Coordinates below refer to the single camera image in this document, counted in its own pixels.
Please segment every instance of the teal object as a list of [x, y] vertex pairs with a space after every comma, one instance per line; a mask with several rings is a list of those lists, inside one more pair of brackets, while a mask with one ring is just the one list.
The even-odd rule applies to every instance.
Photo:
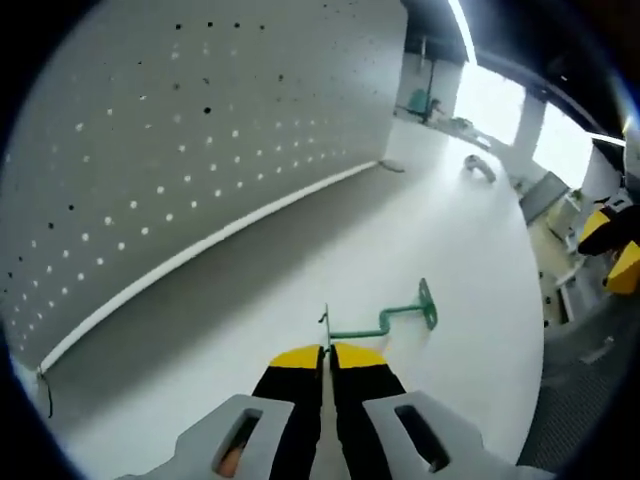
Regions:
[[428, 103], [429, 95], [427, 94], [427, 92], [419, 88], [411, 94], [407, 110], [410, 110], [412, 112], [424, 113], [427, 111]]
[[409, 305], [407, 307], [398, 308], [386, 308], [380, 312], [378, 317], [379, 328], [377, 330], [358, 330], [353, 332], [331, 332], [329, 328], [329, 314], [328, 310], [325, 311], [324, 316], [320, 320], [321, 322], [326, 320], [327, 332], [329, 339], [345, 339], [345, 338], [368, 338], [368, 337], [384, 337], [389, 334], [391, 330], [390, 318], [392, 315], [404, 312], [421, 311], [424, 315], [424, 319], [427, 322], [427, 328], [433, 330], [438, 325], [438, 312], [436, 310], [436, 304], [433, 301], [427, 281], [423, 278], [418, 284], [418, 299], [420, 305]]

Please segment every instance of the window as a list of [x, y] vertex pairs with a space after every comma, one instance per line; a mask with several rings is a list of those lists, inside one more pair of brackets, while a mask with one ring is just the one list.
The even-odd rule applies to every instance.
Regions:
[[466, 118], [479, 132], [512, 145], [518, 133], [524, 97], [522, 85], [466, 63], [454, 116]]
[[593, 142], [580, 125], [547, 103], [533, 161], [553, 172], [569, 188], [582, 187]]

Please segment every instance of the gray floor mat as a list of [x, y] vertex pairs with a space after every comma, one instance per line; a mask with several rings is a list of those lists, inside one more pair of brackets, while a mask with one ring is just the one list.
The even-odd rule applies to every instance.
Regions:
[[629, 320], [612, 343], [606, 345], [602, 339], [602, 355], [588, 352], [565, 365], [545, 366], [538, 405], [518, 464], [558, 472], [578, 451], [607, 408], [637, 346], [638, 324]]

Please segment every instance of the green metal rod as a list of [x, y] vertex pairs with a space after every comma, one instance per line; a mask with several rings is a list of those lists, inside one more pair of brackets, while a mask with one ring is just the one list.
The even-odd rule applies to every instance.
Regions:
[[436, 311], [435, 303], [427, 287], [427, 282], [423, 278], [420, 280], [418, 287], [418, 295], [420, 297], [420, 305], [409, 305], [408, 307], [398, 308], [386, 308], [378, 316], [379, 328], [377, 330], [358, 330], [352, 332], [331, 332], [329, 330], [330, 339], [345, 339], [345, 338], [369, 338], [369, 337], [384, 337], [389, 334], [391, 330], [390, 317], [396, 313], [421, 311], [427, 322], [427, 328], [433, 330], [438, 324], [438, 313]]
[[415, 310], [422, 310], [420, 305], [410, 305], [408, 307], [400, 308], [387, 308], [380, 312], [378, 316], [378, 323], [380, 328], [378, 330], [360, 330], [355, 332], [333, 332], [329, 336], [331, 338], [367, 338], [367, 337], [384, 337], [389, 334], [391, 330], [391, 323], [389, 317], [394, 313], [412, 312]]

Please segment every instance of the white perforated wall panel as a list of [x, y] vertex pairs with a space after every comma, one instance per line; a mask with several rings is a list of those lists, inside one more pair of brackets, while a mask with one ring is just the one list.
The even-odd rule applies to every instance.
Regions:
[[43, 68], [5, 153], [16, 355], [36, 366], [194, 242], [380, 160], [405, 28], [398, 0], [101, 3]]

